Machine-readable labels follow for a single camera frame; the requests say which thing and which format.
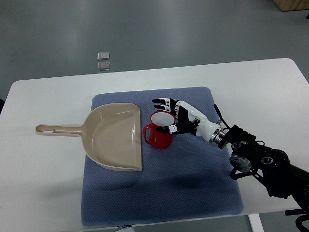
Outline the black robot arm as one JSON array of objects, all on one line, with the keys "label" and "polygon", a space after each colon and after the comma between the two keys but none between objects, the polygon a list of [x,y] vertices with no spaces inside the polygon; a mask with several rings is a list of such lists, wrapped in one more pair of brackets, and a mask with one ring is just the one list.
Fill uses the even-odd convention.
[{"label": "black robot arm", "polygon": [[309,219],[309,173],[290,163],[288,155],[279,149],[267,147],[254,135],[237,125],[226,125],[213,139],[220,149],[231,145],[229,159],[233,169],[230,177],[238,180],[253,176],[267,190],[270,197],[287,199],[289,196],[297,202],[299,209],[287,210],[287,216],[297,215],[296,227],[307,232],[304,222]]}]

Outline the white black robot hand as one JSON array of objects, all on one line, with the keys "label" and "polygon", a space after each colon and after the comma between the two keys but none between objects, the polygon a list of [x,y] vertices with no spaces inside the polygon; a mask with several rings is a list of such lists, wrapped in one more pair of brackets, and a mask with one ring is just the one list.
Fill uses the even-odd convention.
[{"label": "white black robot hand", "polygon": [[199,110],[185,101],[172,98],[153,99],[154,107],[171,113],[176,118],[176,124],[160,126],[158,132],[168,134],[186,134],[203,137],[209,143],[220,144],[225,136],[224,129],[217,123],[213,123]]}]

